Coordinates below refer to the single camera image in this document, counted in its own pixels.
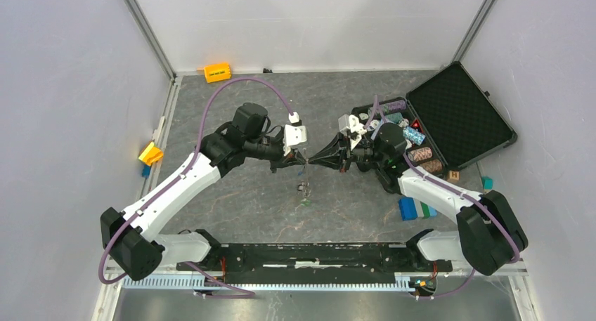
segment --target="yellow connector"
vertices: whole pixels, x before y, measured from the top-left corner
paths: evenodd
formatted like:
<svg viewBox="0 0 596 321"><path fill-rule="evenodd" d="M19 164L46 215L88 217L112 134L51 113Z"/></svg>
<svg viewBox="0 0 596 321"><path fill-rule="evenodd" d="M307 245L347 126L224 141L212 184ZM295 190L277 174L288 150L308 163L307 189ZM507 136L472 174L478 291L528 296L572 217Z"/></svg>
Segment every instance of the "yellow connector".
<svg viewBox="0 0 596 321"><path fill-rule="evenodd" d="M215 65L205 66L203 68L205 72L205 80L210 84L212 82L227 80L232 77L232 71L228 63L217 63Z"/></svg>
<svg viewBox="0 0 596 321"><path fill-rule="evenodd" d="M141 155L138 156L138 159L148 166L151 166L151 164L159 161L162 157L164 157L164 153L155 146L153 141L151 141L147 144L145 149L141 151Z"/></svg>

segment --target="metal corner post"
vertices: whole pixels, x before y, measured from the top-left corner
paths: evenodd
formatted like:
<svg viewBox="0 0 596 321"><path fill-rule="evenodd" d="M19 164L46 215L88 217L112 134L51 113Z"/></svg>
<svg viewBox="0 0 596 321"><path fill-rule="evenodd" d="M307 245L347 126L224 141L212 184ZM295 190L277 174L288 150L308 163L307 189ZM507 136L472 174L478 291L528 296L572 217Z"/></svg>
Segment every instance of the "metal corner post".
<svg viewBox="0 0 596 321"><path fill-rule="evenodd" d="M171 80L174 80L176 78L176 72L169 63L163 48L157 40L155 33L153 33L153 30L151 29L151 26L149 25L147 18L143 14L143 11L141 10L141 7L139 6L137 0L124 0L124 2L131 11L131 14L134 20L136 21L138 28L141 29L143 36L145 37L145 39L147 39L149 46L151 46L153 53L155 53L155 56L157 56L157 59L159 60L164 72Z"/></svg>
<svg viewBox="0 0 596 321"><path fill-rule="evenodd" d="M464 39L462 40L460 46L458 47L458 50L455 52L455 55L453 56L453 59L451 62L462 60L462 58L464 57L464 55L467 52L467 49L469 48L469 45L472 44L472 41L474 41L474 38L476 37L478 30L480 30L480 27L484 23L484 20L486 19L486 16L488 15L491 8L493 7L495 1L496 0L484 0L482 2L482 5L480 5L480 9L478 10L478 13L476 13L476 17L474 17L472 24L469 26L469 28L464 36Z"/></svg>

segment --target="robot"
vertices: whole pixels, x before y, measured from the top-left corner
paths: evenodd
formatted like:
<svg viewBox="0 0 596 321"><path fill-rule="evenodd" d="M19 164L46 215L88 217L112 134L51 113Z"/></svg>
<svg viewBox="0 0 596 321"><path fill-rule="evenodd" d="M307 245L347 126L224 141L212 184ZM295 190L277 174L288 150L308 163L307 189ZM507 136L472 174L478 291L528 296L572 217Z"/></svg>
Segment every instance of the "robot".
<svg viewBox="0 0 596 321"><path fill-rule="evenodd" d="M427 203L457 224L456 232L425 230L408 241L413 261L467 261L491 275L527 248L526 235L502 194L466 190L414 166L404 155L407 142L397 124L383 124L372 139L357 117L344 115L329 145L307 160L299 152L307 141L306 127L296 112L289 120L270 136L273 130L268 131L271 121L264 107L239 107L232 121L202 138L200 149L162 184L122 212L109 208L101 215L103 262L109 254L132 280L142 280L158 266L213 261L219 243L205 231L159 231L194 196L247 158L269 161L272 172L304 164L346 172L356 163L361 171L374 170L386 191ZM103 278L103 266L99 274Z"/></svg>

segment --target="toolbox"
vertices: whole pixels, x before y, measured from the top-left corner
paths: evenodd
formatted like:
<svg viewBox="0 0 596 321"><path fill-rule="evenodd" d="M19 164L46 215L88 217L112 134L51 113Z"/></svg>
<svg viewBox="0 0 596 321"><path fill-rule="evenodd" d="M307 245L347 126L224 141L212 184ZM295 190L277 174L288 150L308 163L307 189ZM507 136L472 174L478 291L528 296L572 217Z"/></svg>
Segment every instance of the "toolbox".
<svg viewBox="0 0 596 321"><path fill-rule="evenodd" d="M400 112L410 126L417 119L426 137L421 145L413 144L406 152L430 148L432 157L415 162L424 166L427 162L437 164L438 160L441 170L432 173L445 176L448 171L460 171L516 141L517 134L488 97L462 64L456 62L407 93L406 99L393 98L379 104L385 116ZM365 124L365 114L370 115L372 108L372 104L355 107L351 113ZM378 113L373 118L381 120Z"/></svg>

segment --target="case lid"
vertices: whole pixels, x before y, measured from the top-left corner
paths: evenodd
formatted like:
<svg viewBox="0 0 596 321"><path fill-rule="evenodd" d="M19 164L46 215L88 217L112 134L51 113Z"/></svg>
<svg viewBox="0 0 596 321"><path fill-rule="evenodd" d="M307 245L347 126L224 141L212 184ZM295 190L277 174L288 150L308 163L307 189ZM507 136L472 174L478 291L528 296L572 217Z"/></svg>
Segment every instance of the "case lid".
<svg viewBox="0 0 596 321"><path fill-rule="evenodd" d="M450 169L463 169L517 137L460 63L409 92L406 100Z"/></svg>

